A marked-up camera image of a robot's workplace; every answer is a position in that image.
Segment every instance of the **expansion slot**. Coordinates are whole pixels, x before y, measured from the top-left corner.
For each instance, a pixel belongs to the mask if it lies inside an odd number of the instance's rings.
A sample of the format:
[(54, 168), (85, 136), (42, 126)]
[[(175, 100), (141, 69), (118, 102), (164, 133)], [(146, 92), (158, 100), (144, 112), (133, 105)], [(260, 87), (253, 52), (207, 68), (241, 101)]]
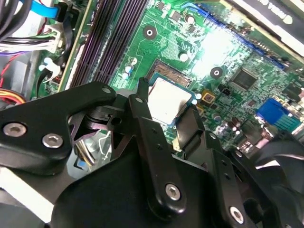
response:
[(77, 66), (71, 87), (87, 83), (100, 51), (106, 42), (106, 35), (110, 29), (111, 21), (119, 8), (121, 1), (102, 0), (95, 16), (92, 30), (86, 41), (80, 64)]
[(118, 19), (117, 25), (107, 42), (98, 64), (94, 81), (109, 83), (124, 51), (146, 8), (148, 0), (127, 0)]
[(253, 22), (250, 18), (248, 18), (244, 13), (239, 11), (237, 8), (232, 6), (229, 2), (226, 0), (197, 0), (196, 3), (215, 3), (218, 2), (225, 6), (228, 10), (230, 10), (232, 13), (235, 13), (236, 15), (239, 15), (246, 23), (248, 23), (250, 26), (252, 26), (255, 30), (259, 31), (262, 35), (264, 35), (266, 38), (271, 40), (274, 44), (279, 46), (283, 51), (291, 55), (293, 58), (304, 64), (304, 59), (294, 51), (292, 51), (290, 48), (288, 48), (285, 44), (283, 44), (280, 40), (275, 38), (273, 35), (271, 35), (269, 32), (267, 32), (264, 28), (257, 25), (255, 22)]
[(207, 20), (211, 21), (212, 23), (216, 24), (217, 26), (219, 26), (219, 27), (221, 27), (223, 29), (226, 29), (232, 35), (234, 35), (240, 42), (242, 42), (244, 45), (246, 45), (248, 48), (252, 49), (257, 54), (263, 56), (265, 59), (267, 59), (268, 61), (270, 61), (272, 64), (274, 64), (275, 66), (277, 66), (281, 70), (285, 70), (286, 66), (284, 64), (282, 64), (280, 61), (278, 61), (274, 57), (268, 56), (268, 54), (264, 50), (262, 50), (259, 47), (255, 46), (253, 43), (251, 43), (250, 41), (246, 40), (244, 37), (242, 37), (238, 33), (232, 31), (225, 23), (221, 22), (220, 20), (218, 20), (217, 18), (215, 18), (214, 16), (212, 16), (208, 11), (206, 11), (206, 10), (198, 7), (197, 5), (195, 5), (193, 3), (186, 3), (186, 4), (184, 4), (182, 6), (182, 8), (190, 8), (192, 11), (197, 12), (198, 14), (200, 14), (203, 17), (205, 17)]

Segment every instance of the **white cable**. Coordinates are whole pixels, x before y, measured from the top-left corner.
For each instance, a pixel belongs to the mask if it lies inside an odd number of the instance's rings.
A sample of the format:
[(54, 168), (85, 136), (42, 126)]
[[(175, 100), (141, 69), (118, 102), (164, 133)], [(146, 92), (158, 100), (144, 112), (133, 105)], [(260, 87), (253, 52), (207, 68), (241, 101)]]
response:
[(7, 47), (1, 47), (0, 51), (39, 51), (39, 50), (48, 50), (50, 46), (44, 46), (44, 47), (27, 47), (27, 48), (7, 48)]
[(1, 47), (12, 47), (12, 48), (27, 48), (27, 47), (42, 47), (42, 46), (52, 46), (54, 44), (54, 41), (51, 41), (51, 42), (44, 42), (44, 43), (41, 43), (41, 44), (32, 44), (32, 45), (18, 45), (18, 44), (2, 44), (0, 43), (0, 46)]
[(110, 133), (111, 133), (111, 132), (108, 131), (108, 133), (105, 135), (105, 137), (101, 137), (101, 138), (98, 140), (100, 153), (101, 153), (102, 155), (104, 155), (104, 156), (105, 156), (105, 154), (103, 153), (103, 149), (101, 149), (101, 141), (102, 141), (103, 139), (106, 139), (107, 137), (109, 137)]

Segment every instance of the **black ram slot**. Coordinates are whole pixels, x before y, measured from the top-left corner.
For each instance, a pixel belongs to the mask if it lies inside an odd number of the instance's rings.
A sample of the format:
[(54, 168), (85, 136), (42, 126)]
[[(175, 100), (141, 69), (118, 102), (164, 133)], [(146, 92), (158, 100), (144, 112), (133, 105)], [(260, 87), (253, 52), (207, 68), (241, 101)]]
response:
[(94, 81), (109, 83), (137, 27), (148, 0), (127, 0), (117, 26), (104, 50), (94, 75)]
[(92, 30), (85, 44), (84, 52), (77, 66), (75, 77), (71, 87), (86, 84), (90, 77), (93, 67), (99, 58), (99, 53), (106, 42), (106, 35), (109, 31), (111, 21), (113, 20), (120, 0), (101, 0), (95, 16)]

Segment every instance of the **white connector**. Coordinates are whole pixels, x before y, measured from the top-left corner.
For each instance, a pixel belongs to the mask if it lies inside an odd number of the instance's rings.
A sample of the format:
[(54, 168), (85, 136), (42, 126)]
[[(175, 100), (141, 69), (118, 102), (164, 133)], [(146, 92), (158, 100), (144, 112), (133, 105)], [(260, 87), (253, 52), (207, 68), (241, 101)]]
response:
[(53, 45), (51, 45), (49, 48), (46, 49), (47, 51), (49, 51), (51, 53), (55, 53), (58, 48), (63, 46), (63, 41), (62, 41), (63, 28), (62, 28), (62, 24), (58, 23), (58, 24), (53, 24), (53, 25), (45, 25), (44, 32), (55, 33), (54, 35), (52, 35), (52, 37), (55, 38), (55, 40), (53, 41)]

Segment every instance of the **screw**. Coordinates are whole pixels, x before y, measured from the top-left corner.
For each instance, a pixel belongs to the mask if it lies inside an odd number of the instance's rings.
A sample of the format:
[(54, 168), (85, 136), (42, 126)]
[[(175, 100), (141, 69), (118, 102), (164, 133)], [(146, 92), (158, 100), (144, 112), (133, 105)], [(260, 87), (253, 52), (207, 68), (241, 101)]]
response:
[(178, 201), (181, 198), (180, 190), (173, 184), (166, 185), (166, 193), (171, 200)]
[(111, 93), (111, 90), (109, 90), (108, 88), (106, 87), (103, 87), (103, 91), (107, 94), (110, 94)]
[(237, 156), (240, 157), (240, 158), (243, 157), (243, 155), (242, 155), (242, 153), (241, 153), (240, 151), (236, 151), (236, 154), (237, 154)]
[(236, 207), (230, 207), (229, 211), (235, 221), (237, 221), (239, 224), (244, 223), (244, 217), (243, 217), (242, 213)]
[(20, 137), (27, 132), (27, 128), (20, 123), (9, 123), (4, 126), (3, 133), (10, 137)]
[(143, 100), (142, 100), (142, 99), (140, 99), (139, 97), (135, 98), (135, 100), (136, 100), (136, 101), (138, 101), (138, 102), (140, 102), (140, 103), (142, 103), (142, 102), (143, 102)]
[(42, 138), (42, 143), (44, 146), (51, 148), (51, 149), (57, 149), (63, 144), (63, 139), (61, 136), (51, 133), (47, 134)]
[(217, 137), (214, 133), (210, 133), (209, 135), (211, 136), (212, 139), (217, 139)]

